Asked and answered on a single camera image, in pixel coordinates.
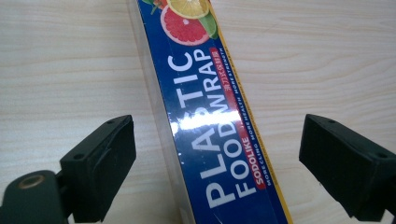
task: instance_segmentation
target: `glossy surface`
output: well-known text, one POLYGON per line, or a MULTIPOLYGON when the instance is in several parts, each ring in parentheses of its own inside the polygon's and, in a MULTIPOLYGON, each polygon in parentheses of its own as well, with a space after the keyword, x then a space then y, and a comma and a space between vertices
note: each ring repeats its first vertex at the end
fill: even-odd
MULTIPOLYGON (((0 4, 0 193, 131 114, 137 159, 105 223, 179 223, 125 1, 0 4)), ((298 161, 304 116, 395 152, 395 2, 212 5, 294 222, 357 223, 298 161)))

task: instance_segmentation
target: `grapefruit slice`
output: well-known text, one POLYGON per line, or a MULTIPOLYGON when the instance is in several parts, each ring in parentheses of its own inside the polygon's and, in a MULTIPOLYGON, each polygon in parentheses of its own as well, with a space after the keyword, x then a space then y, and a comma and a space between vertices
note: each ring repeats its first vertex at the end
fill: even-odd
POLYGON ((170 10, 169 5, 161 13, 161 26, 166 35, 180 45, 196 46, 209 39, 209 35, 199 20, 182 18, 170 10))
POLYGON ((207 0, 167 0, 169 7, 186 19, 200 19, 209 12, 207 0))

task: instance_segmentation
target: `box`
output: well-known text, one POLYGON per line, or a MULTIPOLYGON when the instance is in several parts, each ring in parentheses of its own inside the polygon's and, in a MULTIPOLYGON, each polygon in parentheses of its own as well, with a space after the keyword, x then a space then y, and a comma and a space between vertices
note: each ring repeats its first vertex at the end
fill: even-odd
POLYGON ((183 222, 291 223, 210 2, 129 9, 183 222))

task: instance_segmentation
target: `wooden table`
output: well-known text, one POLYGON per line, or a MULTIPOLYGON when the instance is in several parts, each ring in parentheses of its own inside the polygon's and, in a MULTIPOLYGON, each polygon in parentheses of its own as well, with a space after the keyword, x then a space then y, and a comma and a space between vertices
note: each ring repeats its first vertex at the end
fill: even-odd
MULTIPOLYGON (((356 223, 298 161, 304 116, 396 152, 396 2, 212 4, 294 222, 356 223)), ((138 157, 105 223, 180 223, 138 56, 125 0, 0 1, 1 195, 131 114, 138 157)))

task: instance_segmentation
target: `yellow edge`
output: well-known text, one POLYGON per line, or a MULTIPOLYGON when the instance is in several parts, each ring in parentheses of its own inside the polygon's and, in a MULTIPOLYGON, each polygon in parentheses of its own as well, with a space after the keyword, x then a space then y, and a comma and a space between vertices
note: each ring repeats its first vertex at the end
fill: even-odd
POLYGON ((283 197, 282 190, 280 189, 280 186, 277 184, 277 179, 276 179, 276 175, 275 175, 274 169, 273 169, 272 164, 270 162, 270 159, 268 157, 268 154, 267 154, 267 151, 265 149, 265 146, 264 146, 264 143, 262 141, 262 138, 261 138, 260 134, 258 133, 259 129, 257 128, 256 122, 254 121, 254 118, 253 118, 253 114, 250 111, 250 106, 248 104, 248 101, 246 100, 247 97, 246 97, 245 92, 243 90, 243 87, 242 87, 242 85, 241 85, 241 83, 239 81, 238 74, 236 72, 235 66, 233 65, 233 60, 230 57, 230 51, 228 51, 227 44, 226 44, 226 42, 224 40, 224 37, 223 37, 222 32, 221 32, 221 29, 219 28, 218 19, 216 18, 215 11, 214 11, 214 9, 213 9, 211 4, 209 4, 209 11, 212 13, 213 17, 215 18, 215 21, 216 21, 216 24, 217 24, 217 27, 218 27, 218 32, 219 32, 219 37, 220 37, 221 43, 223 44, 223 47, 224 47, 224 50, 226 52, 226 56, 227 56, 228 62, 230 63, 230 66, 231 66, 231 68, 233 70, 233 74, 235 76, 235 80, 238 83, 239 90, 240 90, 240 92, 242 94, 242 100, 245 102, 247 113, 248 113, 248 115, 250 117, 251 123, 253 124, 253 129, 256 132, 256 137, 259 140, 258 142, 259 142, 259 145, 260 145, 260 147, 262 149, 262 154, 264 155, 265 162, 267 163, 269 172, 270 172, 271 177, 273 179, 273 182, 274 182, 274 185, 275 185, 275 188, 276 188, 276 193, 277 193, 277 196, 278 196, 278 198, 280 200, 280 203, 282 204, 282 208, 283 208, 283 211, 285 213, 286 219, 288 220, 288 223, 293 223, 289 208, 288 208, 288 206, 286 204, 285 198, 283 197))

